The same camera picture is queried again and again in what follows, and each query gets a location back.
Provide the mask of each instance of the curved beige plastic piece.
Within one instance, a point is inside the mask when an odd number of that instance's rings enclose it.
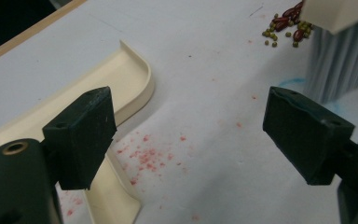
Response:
[[[358,0],[306,0],[301,20],[334,35],[358,22]]]
[[[0,128],[0,146],[20,138],[44,136],[42,128],[85,91],[109,86],[119,125],[150,99],[154,81],[148,63],[120,41],[120,50],[42,104]],[[137,192],[114,156],[105,157],[91,190],[85,191],[94,223],[130,224],[141,208]]]

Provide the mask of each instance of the screw hole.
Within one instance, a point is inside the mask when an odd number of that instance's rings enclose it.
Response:
[[[9,146],[5,147],[5,149],[3,150],[3,154],[6,156],[15,155],[15,154],[21,153],[27,147],[28,147],[27,142],[13,143],[13,144],[10,144]]]
[[[56,124],[57,128],[65,128],[66,127],[66,123],[58,123]]]

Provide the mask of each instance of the gray bristle brush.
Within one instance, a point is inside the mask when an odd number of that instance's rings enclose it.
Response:
[[[304,94],[323,104],[358,88],[358,1],[307,0],[301,20],[316,25]]]

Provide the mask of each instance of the brush bristles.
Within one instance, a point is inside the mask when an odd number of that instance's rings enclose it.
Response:
[[[358,88],[358,23],[336,35],[315,27],[304,94],[319,104]]]

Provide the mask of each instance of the white table surface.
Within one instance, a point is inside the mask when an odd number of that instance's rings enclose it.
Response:
[[[88,0],[0,57],[0,126],[119,48],[152,67],[151,101],[118,127],[117,153],[149,223],[339,223],[336,178],[310,187],[262,121],[269,86],[301,91],[310,41],[261,32],[294,0]],[[327,105],[356,125],[358,90]],[[133,153],[153,156],[140,168]],[[79,191],[61,192],[65,223],[90,223]]]

